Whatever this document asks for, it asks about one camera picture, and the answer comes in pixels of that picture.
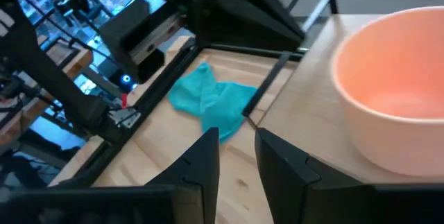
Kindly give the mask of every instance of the blue led light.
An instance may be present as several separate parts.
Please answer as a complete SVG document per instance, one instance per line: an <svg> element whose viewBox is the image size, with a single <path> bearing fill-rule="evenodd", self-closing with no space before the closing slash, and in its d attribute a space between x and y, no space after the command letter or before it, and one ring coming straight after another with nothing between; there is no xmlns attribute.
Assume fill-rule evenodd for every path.
<svg viewBox="0 0 444 224"><path fill-rule="evenodd" d="M120 80L122 81L122 83L129 83L130 81L131 81L131 78L130 78L130 76L128 76L128 75L123 75L121 78L120 78Z"/></svg>

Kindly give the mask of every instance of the wire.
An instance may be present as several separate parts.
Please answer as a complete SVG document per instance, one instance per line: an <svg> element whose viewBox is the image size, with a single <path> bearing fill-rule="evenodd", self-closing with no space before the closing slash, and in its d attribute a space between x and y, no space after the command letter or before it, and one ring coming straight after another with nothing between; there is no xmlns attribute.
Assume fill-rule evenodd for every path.
<svg viewBox="0 0 444 224"><path fill-rule="evenodd" d="M36 11L38 11L41 15L45 15L45 13L38 8L31 0L25 0L27 3L29 3L30 5L32 5L32 7L34 7L34 9L36 9ZM106 59L108 59L109 61L111 61L113 64L115 64L117 67L119 65L117 65L117 63L108 55L104 54L103 52L99 51L98 49L95 49L93 47L90 47L89 45L83 43L80 39L78 39L77 37L74 37L73 35L71 35L70 33L68 33L65 29L63 29L62 27L60 27L59 25L57 25L51 18L46 18L46 20L48 20L49 22L51 22L56 28L58 28L60 31L62 31L65 35L67 35L68 37L70 37L71 39L73 39L74 41L76 41L77 43L79 43L83 48L88 49L90 51L95 51L98 54L102 55L103 57L105 57Z"/></svg>

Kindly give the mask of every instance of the pink bowl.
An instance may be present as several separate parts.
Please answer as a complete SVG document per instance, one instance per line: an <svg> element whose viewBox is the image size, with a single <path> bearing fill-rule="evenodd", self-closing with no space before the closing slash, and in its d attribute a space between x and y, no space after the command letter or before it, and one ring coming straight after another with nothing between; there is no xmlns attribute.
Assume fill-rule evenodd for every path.
<svg viewBox="0 0 444 224"><path fill-rule="evenodd" d="M338 48L331 74L365 157L397 173L444 175L444 7L371 22Z"/></svg>

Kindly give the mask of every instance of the towel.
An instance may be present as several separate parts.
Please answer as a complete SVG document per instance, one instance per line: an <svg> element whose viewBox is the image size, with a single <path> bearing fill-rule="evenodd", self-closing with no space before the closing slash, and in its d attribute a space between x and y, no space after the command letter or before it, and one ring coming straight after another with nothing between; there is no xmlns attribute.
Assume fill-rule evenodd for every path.
<svg viewBox="0 0 444 224"><path fill-rule="evenodd" d="M221 143L233 136L244 121L242 110L256 88L233 82L217 82L211 66L202 62L187 76L179 78L168 94L176 110L199 117L202 131L219 128Z"/></svg>

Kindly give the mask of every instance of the wooden table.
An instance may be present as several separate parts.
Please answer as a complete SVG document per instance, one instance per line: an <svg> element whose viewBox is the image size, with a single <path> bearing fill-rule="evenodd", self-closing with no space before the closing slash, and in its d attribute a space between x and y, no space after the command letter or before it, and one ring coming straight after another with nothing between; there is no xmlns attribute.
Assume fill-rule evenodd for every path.
<svg viewBox="0 0 444 224"><path fill-rule="evenodd" d="M83 68L87 67L92 62L92 52L79 48L80 51L77 55L69 62L64 68L63 71L70 77L71 79L76 78L79 74L81 74ZM48 53L49 56L55 53L51 51ZM29 76L22 77L25 83L34 87L37 83L32 80ZM42 92L42 95L53 99L53 97L46 91ZM9 104L14 105L16 101L9 102ZM18 112L5 126L0 129L0 145L4 145L10 143L20 135L21 131L25 131L35 120L38 118L48 107L48 104L41 101L38 98L34 98L28 104L26 104L20 112ZM0 119L4 117L5 114L0 114Z"/></svg>
<svg viewBox="0 0 444 224"><path fill-rule="evenodd" d="M424 182L426 179L385 171L371 164L351 146L338 98L330 82L328 65L339 43L345 36L380 16L331 17L296 71L292 73L296 66L294 63L282 70L253 118L261 127L364 182ZM168 55L176 53L182 42L176 43ZM199 59L188 71L201 60L206 60L213 66L218 80L234 80L256 86L270 69L270 62L275 62L221 51L203 51ZM131 96L137 99L140 92L136 91ZM196 119L174 111L164 99L104 170L94 187L145 184L200 135ZM88 141L51 184L70 178L100 143L98 137ZM254 131L246 123L221 147L217 204L217 223L273 223L257 171Z"/></svg>

